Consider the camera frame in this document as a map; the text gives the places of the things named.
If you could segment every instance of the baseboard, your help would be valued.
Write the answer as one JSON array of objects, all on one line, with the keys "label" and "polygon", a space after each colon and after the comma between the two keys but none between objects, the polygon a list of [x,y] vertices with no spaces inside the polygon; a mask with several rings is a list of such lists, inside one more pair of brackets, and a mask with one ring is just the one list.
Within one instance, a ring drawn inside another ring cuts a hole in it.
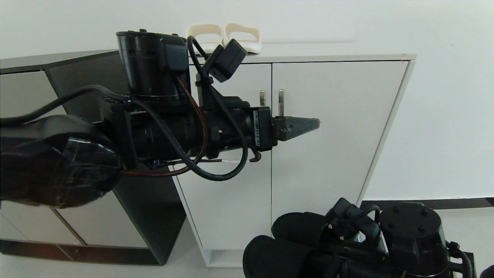
[{"label": "baseboard", "polygon": [[435,199],[435,200],[363,200],[360,207],[377,205],[381,209],[394,206],[401,202],[419,202],[431,209],[463,209],[494,207],[494,197],[466,199]]}]

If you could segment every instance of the white cabinet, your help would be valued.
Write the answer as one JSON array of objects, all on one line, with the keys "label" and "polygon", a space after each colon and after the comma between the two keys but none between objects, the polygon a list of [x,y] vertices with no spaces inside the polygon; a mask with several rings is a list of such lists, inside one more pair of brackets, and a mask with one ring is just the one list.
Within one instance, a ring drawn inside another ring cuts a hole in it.
[{"label": "white cabinet", "polygon": [[[191,67],[191,79],[196,70]],[[266,93],[271,105],[271,64],[241,65],[235,75],[214,87],[224,96],[237,95],[252,106],[259,105],[259,93]],[[192,89],[197,99],[197,88]],[[220,153],[219,158],[240,160],[241,150]],[[225,174],[235,163],[200,163],[204,170]],[[270,235],[271,228],[271,153],[264,152],[256,163],[247,162],[233,179],[224,182],[205,180],[189,171],[175,179],[191,224],[199,235],[204,250],[243,250],[260,234]]]},{"label": "white cabinet", "polygon": [[[252,106],[266,91],[274,116],[283,90],[285,116],[319,118],[321,126],[279,141],[262,153],[260,162],[247,163],[229,181],[210,182],[190,172],[174,178],[210,267],[241,267],[246,244],[257,235],[270,235],[272,222],[284,213],[325,214],[340,197],[361,201],[415,59],[410,54],[360,54],[361,48],[340,45],[275,48],[248,56],[231,80],[213,85]],[[193,81],[195,73],[191,67]],[[220,157],[238,160],[240,154]],[[235,164],[200,166],[226,173]]]},{"label": "white cabinet", "polygon": [[273,114],[319,118],[318,130],[273,149],[273,221],[356,203],[408,62],[273,64]]}]

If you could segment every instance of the cable clip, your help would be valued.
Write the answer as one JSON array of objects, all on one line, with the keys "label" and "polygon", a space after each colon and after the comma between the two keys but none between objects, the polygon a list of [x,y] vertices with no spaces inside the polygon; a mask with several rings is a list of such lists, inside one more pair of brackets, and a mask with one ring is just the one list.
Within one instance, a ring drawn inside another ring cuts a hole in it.
[{"label": "cable clip", "polygon": [[132,100],[134,99],[134,96],[131,94],[124,94],[123,95],[123,107],[126,111],[133,111],[134,110],[134,104],[132,103]]},{"label": "cable clip", "polygon": [[454,241],[451,241],[448,245],[447,245],[448,249],[450,250],[450,255],[453,257],[453,258],[459,258],[460,257],[460,252],[459,252],[459,248],[460,248],[460,245]]},{"label": "cable clip", "polygon": [[213,80],[213,77],[211,76],[208,76],[207,80],[204,80],[201,78],[201,80],[198,80],[196,81],[196,87],[200,87],[202,85],[210,85],[210,84],[213,84],[214,83],[214,80]]}]

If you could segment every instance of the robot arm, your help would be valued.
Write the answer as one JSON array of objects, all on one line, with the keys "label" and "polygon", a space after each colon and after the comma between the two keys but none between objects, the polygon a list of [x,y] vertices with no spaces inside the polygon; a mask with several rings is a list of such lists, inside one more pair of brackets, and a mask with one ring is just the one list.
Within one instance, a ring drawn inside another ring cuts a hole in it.
[{"label": "robot arm", "polygon": [[[169,177],[192,170],[205,179],[224,181],[242,170],[248,149],[255,162],[279,140],[319,128],[319,119],[272,118],[269,107],[251,107],[212,86],[211,76],[227,81],[247,55],[235,40],[207,55],[193,37],[140,30],[118,32],[117,38],[128,94],[90,85],[31,114],[1,119],[2,199],[55,207],[84,205],[111,190],[121,175]],[[194,46],[206,59],[203,65]],[[194,85],[199,104],[190,93],[189,53],[198,70]],[[36,120],[94,90],[103,95],[100,122],[68,115]],[[218,161],[220,152],[238,148],[242,158],[230,173],[215,175],[197,165],[203,157]],[[155,171],[178,162],[186,167]]]}]

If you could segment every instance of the black motor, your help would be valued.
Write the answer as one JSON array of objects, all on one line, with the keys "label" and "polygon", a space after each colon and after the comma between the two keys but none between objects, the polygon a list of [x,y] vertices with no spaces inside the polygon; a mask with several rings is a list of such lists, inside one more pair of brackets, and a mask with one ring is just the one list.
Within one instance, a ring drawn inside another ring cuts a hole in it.
[{"label": "black motor", "polygon": [[404,202],[381,213],[381,230],[400,276],[449,277],[449,255],[441,217],[420,203]]}]

